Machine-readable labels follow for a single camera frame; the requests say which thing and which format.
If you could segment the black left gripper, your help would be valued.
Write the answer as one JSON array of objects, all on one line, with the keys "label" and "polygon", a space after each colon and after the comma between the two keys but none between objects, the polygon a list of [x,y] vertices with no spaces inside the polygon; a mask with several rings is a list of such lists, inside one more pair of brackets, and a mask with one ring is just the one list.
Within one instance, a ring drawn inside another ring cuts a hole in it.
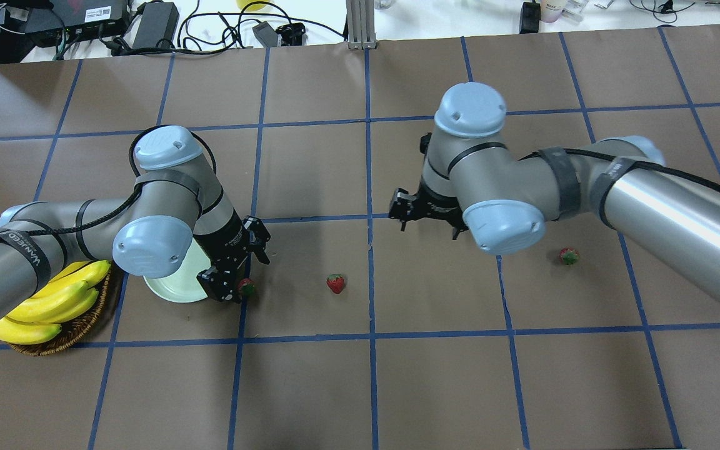
[{"label": "black left gripper", "polygon": [[263,265],[270,265],[266,245],[271,233],[263,220],[254,216],[232,216],[228,222],[207,234],[207,255],[212,265],[200,271],[196,279],[206,299],[240,304],[243,297],[238,293],[238,276],[234,269],[240,267],[250,254]]}]

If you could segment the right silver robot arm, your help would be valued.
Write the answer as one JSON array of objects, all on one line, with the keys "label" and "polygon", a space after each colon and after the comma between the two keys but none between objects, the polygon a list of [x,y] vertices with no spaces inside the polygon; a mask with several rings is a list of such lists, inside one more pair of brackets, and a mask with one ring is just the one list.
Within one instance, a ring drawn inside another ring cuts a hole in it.
[{"label": "right silver robot arm", "polygon": [[720,302],[720,184],[670,168],[642,136],[516,159],[501,134],[505,118],[491,86],[451,86],[420,142],[418,189],[397,189],[388,217],[403,227],[445,221],[503,256],[538,243],[549,222],[591,213]]}]

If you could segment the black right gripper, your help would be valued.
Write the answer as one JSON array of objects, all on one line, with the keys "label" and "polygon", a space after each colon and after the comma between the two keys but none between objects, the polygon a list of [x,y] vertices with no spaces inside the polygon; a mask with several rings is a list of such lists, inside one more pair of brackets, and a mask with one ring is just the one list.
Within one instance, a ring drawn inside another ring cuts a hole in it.
[{"label": "black right gripper", "polygon": [[452,227],[452,239],[457,239],[460,233],[468,231],[457,198],[438,194],[425,182],[420,182],[415,194],[409,194],[407,190],[396,190],[392,194],[389,219],[400,224],[402,233],[409,222],[420,219],[435,219],[449,223]]}]

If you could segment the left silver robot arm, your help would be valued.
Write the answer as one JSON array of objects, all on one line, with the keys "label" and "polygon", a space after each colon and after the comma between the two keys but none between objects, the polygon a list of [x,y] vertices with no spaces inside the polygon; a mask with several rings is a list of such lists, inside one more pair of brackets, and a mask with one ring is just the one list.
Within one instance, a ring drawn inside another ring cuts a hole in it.
[{"label": "left silver robot arm", "polygon": [[135,174],[125,199],[36,201],[0,216],[0,318],[69,263],[111,260],[159,279],[182,267],[192,242],[209,259],[197,275],[206,296],[237,301],[238,269],[269,263],[271,234],[242,217],[217,177],[211,148],[184,126],[153,126],[129,148]]}]

